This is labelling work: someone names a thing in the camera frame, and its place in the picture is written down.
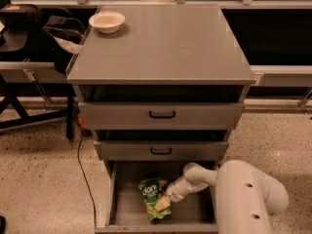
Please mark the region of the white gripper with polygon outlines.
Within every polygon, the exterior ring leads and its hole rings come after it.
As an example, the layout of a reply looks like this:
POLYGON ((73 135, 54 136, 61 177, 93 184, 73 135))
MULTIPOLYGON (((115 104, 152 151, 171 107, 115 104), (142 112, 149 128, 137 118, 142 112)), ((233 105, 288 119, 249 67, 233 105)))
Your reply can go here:
POLYGON ((193 183, 187 180, 183 175, 173 181, 166 189, 165 195, 162 196, 154 209, 161 212, 171 206, 171 202, 177 203, 183 200, 187 195, 200 192, 206 189, 208 185, 204 182, 193 183))

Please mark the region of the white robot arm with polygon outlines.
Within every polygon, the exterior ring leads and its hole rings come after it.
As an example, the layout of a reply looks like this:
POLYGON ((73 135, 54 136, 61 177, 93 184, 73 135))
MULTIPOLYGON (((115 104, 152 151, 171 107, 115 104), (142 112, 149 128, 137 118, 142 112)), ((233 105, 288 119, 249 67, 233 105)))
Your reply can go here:
POLYGON ((239 160, 223 163, 216 171, 189 163, 158 200, 158 211, 191 193, 212 187, 218 234, 273 234, 269 217, 286 211, 285 186, 265 172, 239 160))

